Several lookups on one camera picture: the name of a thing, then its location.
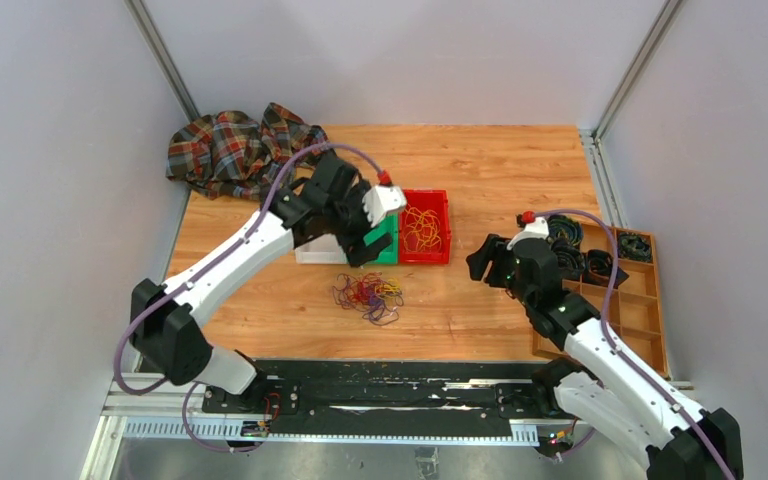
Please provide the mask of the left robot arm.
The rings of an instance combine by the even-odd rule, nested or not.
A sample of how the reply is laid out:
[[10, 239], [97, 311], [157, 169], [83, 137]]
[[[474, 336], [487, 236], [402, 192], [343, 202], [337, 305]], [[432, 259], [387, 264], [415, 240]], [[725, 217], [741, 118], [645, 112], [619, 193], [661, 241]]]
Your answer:
[[212, 345], [204, 326], [218, 309], [258, 272], [322, 236], [332, 236], [352, 267], [376, 259], [393, 237], [367, 235], [407, 205], [402, 189], [378, 168], [377, 184], [328, 149], [308, 177], [285, 179], [292, 161], [279, 172], [259, 209], [213, 251], [164, 281], [144, 279], [131, 292], [130, 321], [116, 352], [131, 345], [165, 383], [201, 383], [228, 392], [243, 413], [266, 400], [263, 375], [238, 351]]

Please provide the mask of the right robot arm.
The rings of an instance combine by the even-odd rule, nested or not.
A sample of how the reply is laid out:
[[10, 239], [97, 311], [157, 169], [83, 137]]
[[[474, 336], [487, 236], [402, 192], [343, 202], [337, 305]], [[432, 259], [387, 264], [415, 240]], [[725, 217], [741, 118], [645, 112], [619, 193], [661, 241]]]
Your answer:
[[725, 409], [685, 396], [563, 284], [549, 244], [490, 234], [466, 258], [469, 275], [505, 290], [534, 330], [565, 352], [535, 374], [534, 408], [573, 415], [610, 439], [649, 479], [741, 479], [741, 432]]

